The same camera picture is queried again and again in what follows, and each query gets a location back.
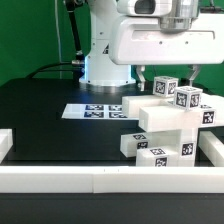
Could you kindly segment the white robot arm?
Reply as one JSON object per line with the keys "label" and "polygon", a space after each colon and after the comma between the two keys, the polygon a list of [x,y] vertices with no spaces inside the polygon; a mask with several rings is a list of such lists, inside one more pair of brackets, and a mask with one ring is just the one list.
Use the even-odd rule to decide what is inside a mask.
{"label": "white robot arm", "polygon": [[90,7],[91,50],[83,83],[116,89],[134,82],[131,67],[224,62],[224,12],[199,0],[84,0]]}

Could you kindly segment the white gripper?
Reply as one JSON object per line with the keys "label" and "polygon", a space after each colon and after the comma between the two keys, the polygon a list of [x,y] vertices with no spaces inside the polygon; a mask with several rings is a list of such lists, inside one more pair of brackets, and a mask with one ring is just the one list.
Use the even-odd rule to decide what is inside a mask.
{"label": "white gripper", "polygon": [[[115,64],[137,65],[141,91],[144,65],[221,64],[224,61],[224,14],[200,14],[190,29],[168,33],[157,18],[119,17],[111,31],[109,57]],[[201,70],[190,65],[189,85]]]}

